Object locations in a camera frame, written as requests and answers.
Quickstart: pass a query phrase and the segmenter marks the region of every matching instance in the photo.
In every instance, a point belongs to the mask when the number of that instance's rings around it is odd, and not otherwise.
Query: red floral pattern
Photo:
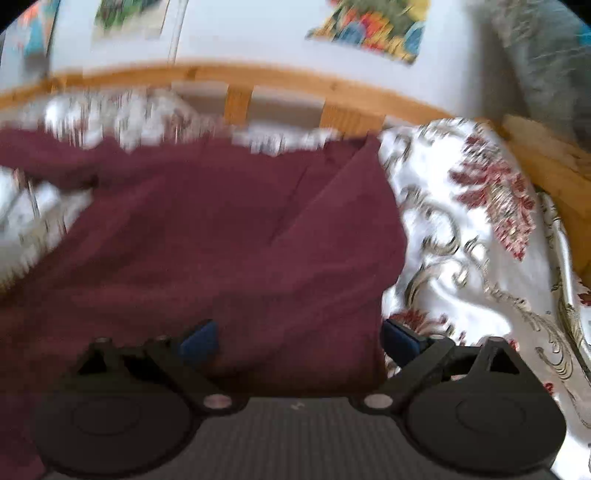
[[[402,323],[404,326],[410,328],[415,332],[423,330],[431,325],[445,325],[447,323],[447,315],[441,315],[437,320],[427,319],[427,313],[421,310],[409,309],[402,312],[396,312],[390,316],[391,320]]]
[[[534,229],[535,201],[527,193],[523,175],[511,168],[491,142],[473,134],[464,144],[466,159],[450,178],[469,190],[455,199],[469,209],[483,207],[495,237],[516,259],[523,260]]]
[[[591,291],[579,293],[579,300],[586,307],[591,307]]]
[[[515,340],[514,338],[508,338],[507,343],[509,345],[511,345],[511,348],[513,350],[515,350],[516,352],[519,352],[519,342],[517,340]]]
[[[552,382],[546,382],[544,384],[544,388],[548,391],[548,393],[554,396],[554,384]]]

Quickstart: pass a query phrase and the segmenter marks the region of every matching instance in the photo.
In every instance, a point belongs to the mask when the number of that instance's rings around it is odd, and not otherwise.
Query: maroon blanket
[[[89,151],[0,132],[0,164],[95,187],[62,243],[0,303],[0,476],[37,471],[27,418],[94,337],[178,335],[205,318],[232,391],[346,394],[385,378],[381,295],[406,239],[379,142],[279,157],[225,140]]]

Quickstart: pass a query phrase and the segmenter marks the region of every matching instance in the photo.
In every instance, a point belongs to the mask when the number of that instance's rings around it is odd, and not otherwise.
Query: white wall
[[[239,60],[318,70],[397,90],[460,116],[524,111],[482,0],[431,0],[417,61],[305,40],[332,12],[327,0],[191,0],[177,60]]]
[[[92,30],[100,0],[61,0],[50,71],[173,61],[175,56],[251,61],[360,80],[459,116],[499,119],[507,112],[524,113],[483,1],[431,0],[421,52],[409,66],[377,53],[305,40],[307,31],[331,14],[327,0],[170,0],[159,38],[98,41],[92,40]],[[6,55],[5,64],[4,57],[1,88],[31,81],[21,74],[18,58]]]

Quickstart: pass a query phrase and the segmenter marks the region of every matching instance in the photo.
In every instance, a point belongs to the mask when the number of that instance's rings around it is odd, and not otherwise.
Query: wooden bed rail
[[[379,131],[387,116],[426,124],[452,115],[396,92],[318,72],[241,63],[137,64],[124,69],[64,72],[36,85],[0,94],[0,109],[17,107],[36,97],[65,89],[126,86],[167,87],[183,82],[228,85],[224,117],[232,125],[246,122],[255,87],[305,93],[324,99],[320,127],[345,135]],[[564,217],[576,271],[591,283],[591,180],[571,170],[544,150],[524,145],[510,132],[509,147],[532,181],[551,194]]]

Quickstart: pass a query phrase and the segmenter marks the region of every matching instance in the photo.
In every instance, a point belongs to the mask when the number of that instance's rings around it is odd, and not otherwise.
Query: pillow
[[[591,30],[559,0],[487,0],[530,115],[591,150]]]

